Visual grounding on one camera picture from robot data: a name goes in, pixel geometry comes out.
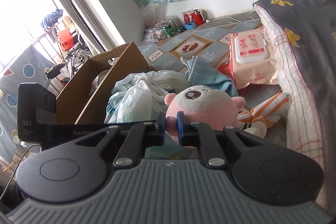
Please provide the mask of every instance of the grey ribbed grip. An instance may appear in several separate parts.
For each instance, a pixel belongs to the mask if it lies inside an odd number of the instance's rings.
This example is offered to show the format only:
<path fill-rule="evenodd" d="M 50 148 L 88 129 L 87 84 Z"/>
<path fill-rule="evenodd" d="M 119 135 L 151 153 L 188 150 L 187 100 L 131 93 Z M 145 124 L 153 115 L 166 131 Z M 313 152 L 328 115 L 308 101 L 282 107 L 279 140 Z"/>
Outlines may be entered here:
<path fill-rule="evenodd" d="M 225 172 L 198 160 L 142 160 L 117 171 L 106 187 L 77 203 L 32 200 L 8 215 L 17 224 L 321 224 L 331 218 L 315 203 L 276 207 L 252 200 Z"/>

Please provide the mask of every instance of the orange bag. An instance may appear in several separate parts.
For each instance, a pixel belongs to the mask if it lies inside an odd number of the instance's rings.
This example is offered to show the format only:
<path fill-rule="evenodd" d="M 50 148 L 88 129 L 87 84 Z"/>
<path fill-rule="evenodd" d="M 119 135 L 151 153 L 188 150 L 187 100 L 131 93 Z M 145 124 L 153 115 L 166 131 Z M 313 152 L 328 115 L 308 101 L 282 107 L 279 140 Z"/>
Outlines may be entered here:
<path fill-rule="evenodd" d="M 74 46 L 74 39 L 69 28 L 59 31 L 58 37 L 63 51 L 66 52 Z"/>

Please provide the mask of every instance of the bed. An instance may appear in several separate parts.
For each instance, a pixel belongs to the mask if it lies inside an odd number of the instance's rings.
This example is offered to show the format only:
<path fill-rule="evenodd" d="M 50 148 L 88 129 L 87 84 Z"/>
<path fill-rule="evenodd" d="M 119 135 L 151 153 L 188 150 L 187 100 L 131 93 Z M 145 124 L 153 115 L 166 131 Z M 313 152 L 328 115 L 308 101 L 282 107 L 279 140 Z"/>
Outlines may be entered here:
<path fill-rule="evenodd" d="M 336 0 L 260 0 L 254 8 L 291 95 L 287 147 L 323 168 L 316 202 L 336 215 Z"/>

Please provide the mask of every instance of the red package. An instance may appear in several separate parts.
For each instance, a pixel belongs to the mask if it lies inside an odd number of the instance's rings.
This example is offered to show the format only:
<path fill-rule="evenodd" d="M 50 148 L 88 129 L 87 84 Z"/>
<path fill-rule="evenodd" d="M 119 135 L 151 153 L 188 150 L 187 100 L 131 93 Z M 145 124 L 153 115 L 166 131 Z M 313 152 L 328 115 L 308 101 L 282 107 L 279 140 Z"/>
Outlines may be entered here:
<path fill-rule="evenodd" d="M 181 14 L 183 15 L 184 24 L 195 22 L 193 10 L 184 11 Z"/>
<path fill-rule="evenodd" d="M 59 42 L 63 51 L 68 51 L 74 46 L 74 39 L 70 32 L 70 29 L 61 30 L 58 33 Z"/>

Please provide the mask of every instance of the grey blanket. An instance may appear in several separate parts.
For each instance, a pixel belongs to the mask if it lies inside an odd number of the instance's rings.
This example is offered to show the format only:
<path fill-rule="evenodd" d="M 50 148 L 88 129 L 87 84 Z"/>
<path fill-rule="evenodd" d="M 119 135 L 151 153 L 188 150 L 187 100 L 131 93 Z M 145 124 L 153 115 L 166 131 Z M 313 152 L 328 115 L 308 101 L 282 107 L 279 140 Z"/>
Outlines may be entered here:
<path fill-rule="evenodd" d="M 322 127 L 328 211 L 336 214 L 336 0 L 285 1 L 288 3 L 260 0 L 255 5 L 284 30 L 300 36 L 291 47 L 315 97 Z"/>

